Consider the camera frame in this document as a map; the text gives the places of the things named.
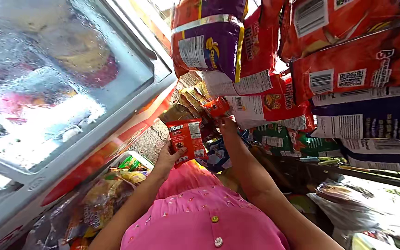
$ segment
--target qr code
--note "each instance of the qr code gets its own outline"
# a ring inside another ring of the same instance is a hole
[[[337,87],[363,86],[365,83],[365,73],[367,69],[359,69],[350,72],[340,73],[337,79]]]

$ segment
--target purple snack bag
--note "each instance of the purple snack bag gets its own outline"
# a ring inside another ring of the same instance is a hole
[[[172,60],[177,77],[217,70],[240,81],[247,0],[185,0],[175,8]]]

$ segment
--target bravo snack bag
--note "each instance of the bravo snack bag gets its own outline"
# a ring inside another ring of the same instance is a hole
[[[400,140],[400,95],[315,106],[320,138],[386,138]]]
[[[175,163],[175,168],[194,158],[208,159],[200,134],[201,118],[167,122],[174,151],[186,147],[187,151]]]
[[[285,5],[279,54],[303,58],[324,47],[400,25],[400,0],[295,0]]]
[[[276,122],[296,130],[314,128],[309,102],[293,102],[291,78],[282,81],[275,94],[248,97],[225,97],[241,129],[253,128]]]
[[[316,52],[292,63],[295,101],[316,94],[400,86],[400,28]]]
[[[218,70],[240,81],[247,0],[181,0],[172,20],[172,60],[177,77]]]
[[[208,93],[212,96],[246,96],[270,94],[282,81],[274,73],[278,42],[278,11],[275,20],[267,16],[272,8],[260,6],[245,22],[245,36],[241,57],[241,78],[235,82],[219,71],[203,72]]]

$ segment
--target green snack bag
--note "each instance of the green snack bag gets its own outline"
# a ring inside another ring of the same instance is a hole
[[[286,127],[271,123],[249,129],[249,138],[262,143],[265,150],[275,156],[295,156]]]
[[[294,151],[301,152],[303,156],[331,156],[343,157],[339,146],[334,139],[309,138],[306,133],[288,129],[289,137]]]

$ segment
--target hand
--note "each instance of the hand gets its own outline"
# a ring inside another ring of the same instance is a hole
[[[233,136],[238,136],[237,134],[237,124],[233,122],[228,117],[221,118],[221,124],[219,125],[220,133],[223,135],[223,138],[230,138]]]
[[[152,170],[152,173],[157,174],[160,178],[164,178],[165,180],[168,179],[169,172],[171,171],[172,167],[174,167],[178,158],[183,156],[188,150],[186,147],[183,147],[175,154],[171,155],[171,144],[171,141],[168,141],[161,149],[160,154],[158,155],[157,163],[155,163],[155,167]]]

